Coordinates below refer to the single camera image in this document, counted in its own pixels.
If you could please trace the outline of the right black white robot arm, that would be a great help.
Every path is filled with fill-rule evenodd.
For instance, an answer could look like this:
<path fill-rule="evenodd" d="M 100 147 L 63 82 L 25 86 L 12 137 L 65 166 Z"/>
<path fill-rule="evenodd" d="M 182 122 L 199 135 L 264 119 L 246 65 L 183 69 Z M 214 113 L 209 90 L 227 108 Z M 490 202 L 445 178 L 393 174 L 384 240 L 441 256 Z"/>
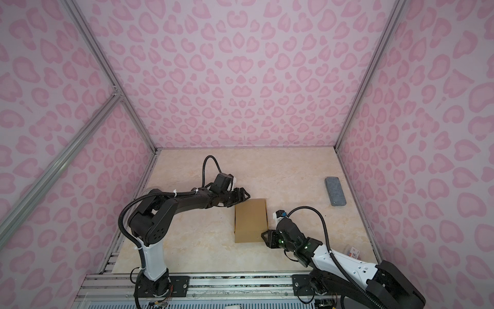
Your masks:
<path fill-rule="evenodd" d="M 268 248 L 293 253 L 295 260 L 312 268 L 299 290 L 314 296 L 338 295 L 368 308 L 424 308 L 425 297 L 392 263 L 368 263 L 331 249 L 325 221 L 324 241 L 305 236 L 288 217 L 261 238 Z"/>

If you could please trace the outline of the brown cardboard box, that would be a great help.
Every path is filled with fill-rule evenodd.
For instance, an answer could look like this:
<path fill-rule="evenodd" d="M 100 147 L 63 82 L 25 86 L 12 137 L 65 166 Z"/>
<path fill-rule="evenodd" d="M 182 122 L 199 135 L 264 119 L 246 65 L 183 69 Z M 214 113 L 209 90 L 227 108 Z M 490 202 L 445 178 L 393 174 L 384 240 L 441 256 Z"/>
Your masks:
<path fill-rule="evenodd" d="M 268 230 L 266 199 L 251 199 L 235 206 L 235 243 L 263 242 Z"/>

